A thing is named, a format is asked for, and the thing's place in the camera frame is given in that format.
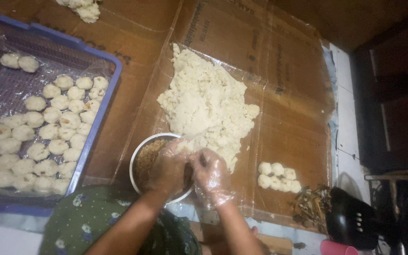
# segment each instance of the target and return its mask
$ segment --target forearm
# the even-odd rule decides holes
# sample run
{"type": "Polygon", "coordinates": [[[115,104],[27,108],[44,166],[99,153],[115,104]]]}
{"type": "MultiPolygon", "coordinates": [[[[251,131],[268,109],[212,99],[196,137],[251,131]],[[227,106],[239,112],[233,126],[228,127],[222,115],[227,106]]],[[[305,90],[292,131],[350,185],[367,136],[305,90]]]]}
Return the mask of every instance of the forearm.
{"type": "Polygon", "coordinates": [[[217,212],[232,254],[263,254],[256,237],[250,232],[248,224],[233,202],[228,201],[217,207],[217,212]]]}
{"type": "Polygon", "coordinates": [[[136,254],[167,199],[164,192],[146,192],[86,254],[136,254]]]}

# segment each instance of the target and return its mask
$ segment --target white tile floor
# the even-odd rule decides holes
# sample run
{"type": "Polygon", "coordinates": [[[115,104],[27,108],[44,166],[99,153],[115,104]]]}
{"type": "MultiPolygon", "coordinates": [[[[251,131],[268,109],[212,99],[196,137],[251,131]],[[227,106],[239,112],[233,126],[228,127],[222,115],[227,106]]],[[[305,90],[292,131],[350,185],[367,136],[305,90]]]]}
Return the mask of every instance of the white tile floor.
{"type": "MultiPolygon", "coordinates": [[[[333,59],[336,66],[337,84],[338,84],[338,114],[339,114],[339,132],[337,141],[337,171],[338,186],[350,194],[363,201],[370,203],[368,183],[364,180],[360,160],[358,159],[358,139],[355,121],[354,95],[352,89],[352,79],[350,73],[350,63],[348,54],[331,44],[333,59]]],[[[250,225],[259,225],[260,233],[278,235],[278,231],[271,233],[275,227],[263,228],[261,223],[247,219],[250,225]]],[[[289,237],[294,241],[303,241],[308,244],[306,251],[294,250],[294,254],[320,254],[320,241],[325,236],[311,233],[308,231],[293,231],[283,233],[283,237],[289,237]]],[[[7,229],[0,227],[0,254],[37,254],[42,240],[42,235],[24,232],[20,230],[7,229]]]]}

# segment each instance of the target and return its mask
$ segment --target plastic glove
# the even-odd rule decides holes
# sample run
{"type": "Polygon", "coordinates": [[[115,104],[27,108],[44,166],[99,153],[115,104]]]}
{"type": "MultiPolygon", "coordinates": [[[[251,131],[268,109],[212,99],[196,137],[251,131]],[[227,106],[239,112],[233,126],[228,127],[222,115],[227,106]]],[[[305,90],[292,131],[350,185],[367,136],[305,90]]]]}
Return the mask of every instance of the plastic glove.
{"type": "Polygon", "coordinates": [[[183,141],[183,138],[176,138],[159,151],[153,167],[149,170],[147,189],[166,192],[170,197],[183,190],[188,153],[176,150],[177,145],[183,141]]]}
{"type": "Polygon", "coordinates": [[[195,170],[193,178],[196,195],[209,210],[234,198],[230,172],[223,158],[211,149],[204,148],[191,155],[190,161],[195,170]]]}

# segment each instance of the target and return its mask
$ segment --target green floral clothing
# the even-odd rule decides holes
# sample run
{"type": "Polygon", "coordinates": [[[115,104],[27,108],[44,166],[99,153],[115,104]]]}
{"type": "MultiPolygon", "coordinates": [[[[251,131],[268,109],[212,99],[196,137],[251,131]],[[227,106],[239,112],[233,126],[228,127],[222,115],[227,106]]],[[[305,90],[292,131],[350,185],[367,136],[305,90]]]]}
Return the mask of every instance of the green floral clothing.
{"type": "MultiPolygon", "coordinates": [[[[127,191],[87,186],[62,199],[45,226],[41,255],[83,254],[130,206],[127,191]]],[[[186,217],[163,210],[138,254],[201,255],[186,217]]]]}

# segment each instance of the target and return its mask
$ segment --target black object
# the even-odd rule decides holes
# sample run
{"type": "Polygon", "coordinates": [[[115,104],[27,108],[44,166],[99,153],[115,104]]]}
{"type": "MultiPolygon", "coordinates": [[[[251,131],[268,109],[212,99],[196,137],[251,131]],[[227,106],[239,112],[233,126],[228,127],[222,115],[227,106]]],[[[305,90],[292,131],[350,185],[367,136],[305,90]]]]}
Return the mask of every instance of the black object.
{"type": "Polygon", "coordinates": [[[326,214],[327,230],[334,242],[353,246],[357,250],[373,250],[378,236],[399,240],[399,228],[394,223],[379,221],[371,206],[342,189],[334,187],[330,192],[331,212],[326,214]]]}

